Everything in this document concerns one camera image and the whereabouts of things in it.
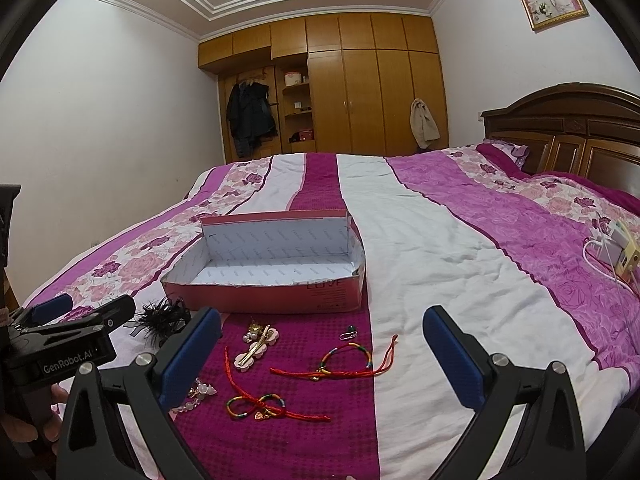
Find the blue gripper pad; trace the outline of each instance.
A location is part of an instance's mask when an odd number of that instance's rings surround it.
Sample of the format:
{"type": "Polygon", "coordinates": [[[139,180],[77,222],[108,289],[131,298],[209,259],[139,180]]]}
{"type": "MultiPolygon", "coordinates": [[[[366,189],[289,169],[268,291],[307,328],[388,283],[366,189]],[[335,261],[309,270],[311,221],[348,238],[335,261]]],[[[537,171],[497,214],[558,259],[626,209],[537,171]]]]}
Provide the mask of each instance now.
{"type": "Polygon", "coordinates": [[[203,308],[158,351],[154,386],[165,411],[182,404],[220,335],[220,314],[203,308]]]}
{"type": "Polygon", "coordinates": [[[68,294],[60,294],[53,300],[31,307],[30,323],[35,326],[47,324],[57,317],[63,316],[74,307],[74,300],[68,294]]]}
{"type": "Polygon", "coordinates": [[[424,313],[422,332],[460,404],[479,411],[485,400],[484,379],[460,341],[466,335],[441,306],[432,306],[424,313]]]}

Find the white wall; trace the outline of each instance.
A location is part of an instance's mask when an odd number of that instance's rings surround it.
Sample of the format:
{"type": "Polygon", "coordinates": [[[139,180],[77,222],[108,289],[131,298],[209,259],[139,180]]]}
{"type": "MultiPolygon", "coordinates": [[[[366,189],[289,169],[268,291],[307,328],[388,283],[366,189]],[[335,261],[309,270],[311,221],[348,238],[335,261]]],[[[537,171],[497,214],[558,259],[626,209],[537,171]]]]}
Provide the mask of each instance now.
{"type": "Polygon", "coordinates": [[[0,182],[22,184],[18,301],[76,254],[181,200],[223,164],[197,44],[96,0],[60,0],[0,82],[0,182]]]}
{"type": "Polygon", "coordinates": [[[451,146],[478,142],[478,112],[565,82],[640,94],[640,74],[607,22],[590,16],[533,32],[520,0],[444,0],[433,16],[451,146]]]}

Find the bedspread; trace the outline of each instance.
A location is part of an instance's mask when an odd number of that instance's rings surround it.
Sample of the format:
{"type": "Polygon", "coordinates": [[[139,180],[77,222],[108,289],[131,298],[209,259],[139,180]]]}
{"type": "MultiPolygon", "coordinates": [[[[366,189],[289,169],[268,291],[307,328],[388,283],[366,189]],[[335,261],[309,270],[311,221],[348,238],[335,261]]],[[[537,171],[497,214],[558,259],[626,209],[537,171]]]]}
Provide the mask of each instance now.
{"type": "MultiPolygon", "coordinates": [[[[582,247],[616,219],[640,237],[639,204],[565,174],[529,177],[485,144],[395,158],[277,155],[206,172],[185,200],[82,254],[28,303],[67,292],[76,305],[97,306],[131,294],[141,307],[164,296],[158,277],[199,238],[202,216],[346,207],[366,252],[363,307],[255,316],[275,325],[280,339],[236,377],[253,394],[279,394],[287,408],[332,421],[229,418],[224,405],[234,391],[223,349],[245,350],[241,336],[251,320],[231,315],[199,375],[218,394],[175,423],[216,480],[428,478],[473,415],[422,336],[422,314],[432,304],[443,305],[489,353],[526,367],[563,361],[587,445],[638,386],[640,355],[630,337],[638,331],[626,325],[636,328],[639,301],[593,272],[582,247]],[[269,366],[315,369],[349,325],[357,327],[357,342],[373,348],[374,366],[399,335],[391,370],[319,383],[268,373],[269,366]]],[[[107,366],[128,364],[145,349],[143,335],[129,332],[112,333],[118,357],[107,366]]],[[[338,354],[332,365],[359,369],[359,357],[338,354]]],[[[145,471],[157,478],[130,413],[123,413],[145,471]]],[[[484,478],[499,470],[521,416],[522,407],[515,408],[484,478]]]]}

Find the pink box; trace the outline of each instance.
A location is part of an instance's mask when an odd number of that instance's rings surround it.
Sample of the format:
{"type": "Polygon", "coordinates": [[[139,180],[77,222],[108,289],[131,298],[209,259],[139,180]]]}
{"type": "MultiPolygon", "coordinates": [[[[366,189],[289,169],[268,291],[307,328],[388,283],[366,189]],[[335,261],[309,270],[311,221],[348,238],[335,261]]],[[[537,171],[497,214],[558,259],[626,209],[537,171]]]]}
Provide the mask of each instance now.
{"type": "Polygon", "coordinates": [[[362,302],[365,255],[347,211],[203,218],[197,240],[160,277],[167,297],[220,312],[348,312],[362,302]]]}

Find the bed headboard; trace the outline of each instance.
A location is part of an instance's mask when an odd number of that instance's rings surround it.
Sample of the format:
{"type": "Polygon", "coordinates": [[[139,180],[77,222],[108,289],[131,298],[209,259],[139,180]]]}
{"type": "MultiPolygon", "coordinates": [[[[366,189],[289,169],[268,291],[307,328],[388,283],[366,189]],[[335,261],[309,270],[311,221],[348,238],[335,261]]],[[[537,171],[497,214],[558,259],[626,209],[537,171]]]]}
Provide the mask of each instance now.
{"type": "Polygon", "coordinates": [[[564,171],[640,198],[640,97],[565,83],[482,114],[485,136],[526,144],[523,171],[564,171]]]}

